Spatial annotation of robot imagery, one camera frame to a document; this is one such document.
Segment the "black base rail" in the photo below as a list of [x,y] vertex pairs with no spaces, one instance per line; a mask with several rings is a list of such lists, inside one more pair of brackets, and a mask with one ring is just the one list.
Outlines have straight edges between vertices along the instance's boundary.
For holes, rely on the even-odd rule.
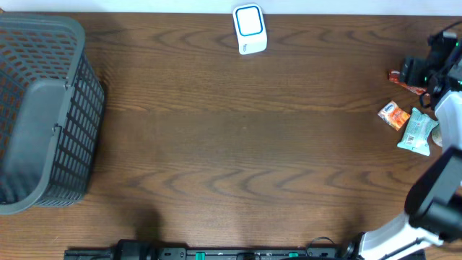
[[361,259],[349,248],[336,245],[309,248],[184,248],[160,247],[137,240],[120,240],[108,248],[70,248],[64,260],[280,260],[280,259]]

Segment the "red snack wrapper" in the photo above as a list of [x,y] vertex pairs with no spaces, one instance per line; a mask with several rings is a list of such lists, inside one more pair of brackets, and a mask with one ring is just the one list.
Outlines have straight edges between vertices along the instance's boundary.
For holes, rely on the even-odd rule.
[[388,80],[392,83],[402,86],[404,89],[413,92],[416,95],[427,94],[425,88],[422,87],[413,87],[409,86],[406,83],[399,81],[400,71],[397,70],[389,70],[388,71]]

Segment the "dark grey plastic basket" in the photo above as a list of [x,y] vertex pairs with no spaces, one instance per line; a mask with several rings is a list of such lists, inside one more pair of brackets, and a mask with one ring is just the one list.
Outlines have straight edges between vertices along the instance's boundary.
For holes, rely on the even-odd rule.
[[1,16],[1,213],[67,207],[90,182],[105,91],[74,19]]

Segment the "mint green wipes pack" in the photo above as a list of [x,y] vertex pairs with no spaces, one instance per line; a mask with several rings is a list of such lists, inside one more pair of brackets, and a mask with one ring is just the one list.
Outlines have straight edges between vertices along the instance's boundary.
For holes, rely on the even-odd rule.
[[411,117],[397,147],[429,156],[430,146],[427,140],[431,131],[438,125],[439,123],[427,114],[421,113],[417,108],[412,108]]

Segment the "orange small box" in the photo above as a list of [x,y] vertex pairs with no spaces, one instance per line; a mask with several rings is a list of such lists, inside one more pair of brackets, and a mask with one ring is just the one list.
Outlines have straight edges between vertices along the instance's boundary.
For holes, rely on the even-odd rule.
[[400,109],[394,101],[387,103],[379,112],[381,117],[389,126],[395,130],[399,130],[409,119],[410,115]]

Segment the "green lid jar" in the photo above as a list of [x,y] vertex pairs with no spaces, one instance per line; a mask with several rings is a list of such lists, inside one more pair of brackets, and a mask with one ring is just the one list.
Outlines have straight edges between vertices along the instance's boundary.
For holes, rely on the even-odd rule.
[[443,146],[443,138],[442,138],[442,135],[441,135],[441,131],[440,131],[440,126],[436,126],[432,132],[431,132],[431,137],[432,137],[432,140],[433,142],[439,146],[439,147],[442,147]]

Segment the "white barcode scanner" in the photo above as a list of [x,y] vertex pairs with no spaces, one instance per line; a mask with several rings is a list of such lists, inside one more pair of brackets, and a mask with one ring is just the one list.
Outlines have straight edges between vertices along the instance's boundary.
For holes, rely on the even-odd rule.
[[241,55],[266,50],[268,38],[263,12],[257,4],[246,4],[234,8],[233,22]]

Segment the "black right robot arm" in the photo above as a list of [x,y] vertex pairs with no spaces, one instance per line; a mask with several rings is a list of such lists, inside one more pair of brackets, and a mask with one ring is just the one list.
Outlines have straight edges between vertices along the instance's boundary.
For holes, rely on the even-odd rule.
[[461,238],[461,40],[443,30],[428,38],[425,59],[408,57],[400,82],[424,87],[440,123],[443,154],[412,186],[404,212],[378,230],[359,234],[344,259],[402,259]]

